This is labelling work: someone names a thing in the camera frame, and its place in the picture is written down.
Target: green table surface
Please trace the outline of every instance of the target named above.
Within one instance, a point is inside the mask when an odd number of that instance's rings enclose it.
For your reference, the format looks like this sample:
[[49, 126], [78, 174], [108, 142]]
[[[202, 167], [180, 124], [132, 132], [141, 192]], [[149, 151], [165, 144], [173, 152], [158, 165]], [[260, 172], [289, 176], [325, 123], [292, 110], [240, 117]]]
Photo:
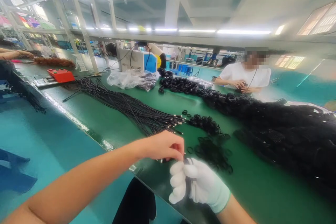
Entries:
[[[105, 66], [103, 59], [97, 59], [97, 63], [99, 67]], [[45, 69], [48, 69], [29, 64], [16, 64], [16, 67], [23, 76], [45, 74]], [[87, 74], [78, 73], [76, 70], [73, 72], [74, 75]], [[101, 77], [103, 83], [106, 83], [107, 76], [108, 73], [104, 73]], [[222, 131], [231, 135], [231, 139], [225, 143], [225, 148], [232, 151], [229, 163], [233, 167], [233, 174], [229, 175], [225, 171], [218, 174], [257, 223], [336, 223], [336, 204], [322, 197], [303, 179], [262, 161], [232, 135], [234, 130], [241, 127], [238, 120], [207, 107], [197, 96], [173, 93], [169, 90], [159, 94], [158, 88], [159, 83], [149, 92], [138, 88], [122, 90], [110, 86], [113, 91], [126, 93], [163, 112], [181, 114], [183, 110], [187, 110], [192, 115], [211, 116], [219, 123]], [[223, 87], [215, 88], [221, 92], [228, 92], [228, 89]], [[74, 91], [58, 85], [44, 88], [41, 93], [108, 151], [144, 137], [137, 126], [122, 113], [86, 94], [78, 93], [63, 103], [62, 100]], [[182, 124], [177, 129], [184, 133], [185, 148], [195, 147], [197, 138], [206, 136], [201, 129], [187, 124]], [[140, 181], [169, 203], [168, 197], [172, 192], [169, 183], [171, 165], [171, 162], [161, 164], [155, 160], [144, 159], [134, 164], [131, 169]], [[218, 222], [208, 206], [195, 204], [188, 198], [171, 206], [190, 223]]]

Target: white t-shirt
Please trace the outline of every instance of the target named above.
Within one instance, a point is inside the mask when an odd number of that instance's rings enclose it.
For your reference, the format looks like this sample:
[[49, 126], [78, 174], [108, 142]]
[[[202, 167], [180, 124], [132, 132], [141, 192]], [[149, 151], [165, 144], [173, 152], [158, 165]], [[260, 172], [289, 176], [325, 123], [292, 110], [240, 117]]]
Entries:
[[[270, 68], [258, 68], [247, 71], [241, 62], [227, 65], [220, 73], [220, 78], [229, 81], [244, 80], [252, 88], [261, 88], [268, 86], [271, 77]], [[235, 86], [226, 85], [225, 87], [236, 89]]]

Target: black pants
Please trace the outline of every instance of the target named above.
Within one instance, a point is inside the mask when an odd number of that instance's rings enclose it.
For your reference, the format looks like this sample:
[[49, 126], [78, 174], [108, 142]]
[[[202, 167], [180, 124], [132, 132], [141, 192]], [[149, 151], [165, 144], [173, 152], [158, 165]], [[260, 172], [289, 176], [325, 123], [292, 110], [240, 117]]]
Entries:
[[156, 217], [155, 196], [139, 180], [133, 178], [119, 205], [112, 224], [149, 224]]

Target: hand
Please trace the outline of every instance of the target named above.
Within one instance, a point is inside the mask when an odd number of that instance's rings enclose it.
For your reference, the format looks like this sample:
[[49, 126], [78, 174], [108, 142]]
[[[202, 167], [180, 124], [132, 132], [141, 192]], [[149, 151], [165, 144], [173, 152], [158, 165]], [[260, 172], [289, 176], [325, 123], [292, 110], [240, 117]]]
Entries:
[[169, 196], [169, 201], [175, 204], [184, 197], [187, 176], [194, 179], [191, 182], [189, 198], [195, 203], [208, 204], [215, 214], [221, 212], [230, 199], [229, 188], [205, 163], [194, 158], [187, 160], [189, 164], [177, 162], [170, 169], [173, 175], [170, 184], [174, 189]]
[[247, 87], [242, 87], [241, 88], [241, 92], [242, 93], [255, 93], [255, 92], [259, 92], [260, 91], [260, 89], [259, 88], [257, 88], [257, 87], [249, 87], [249, 88], [247, 88]]
[[174, 158], [183, 161], [184, 140], [169, 131], [163, 131], [154, 136], [143, 138], [138, 141], [138, 148], [144, 158], [169, 159]]
[[244, 80], [231, 80], [230, 81], [230, 85], [232, 85], [232, 86], [235, 86], [236, 88], [243, 88], [243, 87], [245, 87], [245, 85], [244, 85]]
[[18, 52], [20, 52], [20, 54], [24, 55], [24, 56], [28, 56], [29, 58], [34, 58], [34, 54], [27, 52], [27, 51], [20, 51], [18, 50]]

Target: workbench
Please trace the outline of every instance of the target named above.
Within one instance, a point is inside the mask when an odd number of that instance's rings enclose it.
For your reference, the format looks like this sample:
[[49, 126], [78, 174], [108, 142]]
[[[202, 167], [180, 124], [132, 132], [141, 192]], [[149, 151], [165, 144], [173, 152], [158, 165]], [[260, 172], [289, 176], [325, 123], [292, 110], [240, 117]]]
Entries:
[[[103, 59], [101, 63], [98, 62], [98, 67], [102, 67], [102, 64], [104, 64]], [[19, 67], [18, 71], [23, 76], [44, 74], [45, 69], [48, 68], [29, 64], [16, 64], [16, 66]], [[87, 72], [74, 71], [75, 76], [85, 74]], [[106, 72], [101, 77], [104, 84], [106, 84], [108, 75], [109, 73]], [[126, 93], [165, 113], [181, 114], [183, 110], [187, 110], [192, 115], [211, 116], [219, 123], [222, 131], [231, 135], [231, 139], [225, 143], [225, 148], [232, 151], [229, 163], [233, 167], [233, 174], [229, 175], [226, 171], [220, 171], [219, 175], [257, 223], [336, 223], [334, 203], [323, 198], [301, 178], [264, 162], [233, 136], [234, 130], [242, 126], [237, 119], [207, 107], [197, 96], [173, 93], [169, 90], [165, 90], [164, 94], [159, 94], [158, 82], [149, 92], [138, 88], [121, 90], [115, 86], [109, 87], [113, 91]], [[215, 89], [223, 93], [229, 91], [218, 86]], [[107, 151], [144, 137], [144, 134], [122, 113], [86, 94], [78, 93], [63, 103], [62, 100], [73, 94], [73, 90], [67, 90], [59, 85], [40, 91], [49, 102], [53, 103], [57, 109], [61, 110]], [[206, 136], [201, 129], [187, 124], [177, 126], [177, 129], [184, 133], [185, 149], [188, 146], [195, 147], [198, 142], [197, 138]], [[188, 152], [186, 156], [194, 157]], [[150, 190], [170, 204], [168, 197], [172, 192], [169, 183], [171, 165], [172, 162], [160, 163], [144, 159], [130, 169]], [[184, 199], [171, 206], [192, 224], [218, 222], [208, 206], [195, 204], [189, 199]]]

